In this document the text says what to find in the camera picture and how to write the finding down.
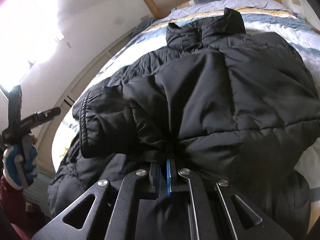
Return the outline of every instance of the glove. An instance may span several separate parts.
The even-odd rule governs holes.
[[[3,175],[5,180],[16,190],[22,189],[22,183],[15,165],[15,163],[23,161],[21,152],[22,151],[18,145],[13,145],[7,148],[3,155]],[[24,164],[21,164],[25,168],[24,175],[26,179],[34,179],[38,175],[39,168],[36,165],[37,155],[38,152],[36,148],[32,146],[29,152],[30,160]]]

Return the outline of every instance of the screw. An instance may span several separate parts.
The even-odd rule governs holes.
[[[226,187],[229,185],[229,181],[227,181],[226,179],[220,179],[218,183],[221,187]]]
[[[179,172],[180,172],[180,174],[182,174],[182,175],[189,175],[189,174],[190,174],[190,170],[187,169],[187,168],[183,168],[183,169],[181,169]]]
[[[99,187],[105,187],[106,185],[108,185],[109,181],[107,179],[100,179],[98,181],[98,186]]]
[[[145,170],[137,170],[137,172],[136,172],[136,174],[138,175],[138,176],[144,176],[145,174],[146,174],[147,172],[145,171]]]

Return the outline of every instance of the window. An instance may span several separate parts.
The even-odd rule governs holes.
[[[57,0],[7,0],[0,7],[0,84],[6,90],[54,53],[63,39],[57,11]]]

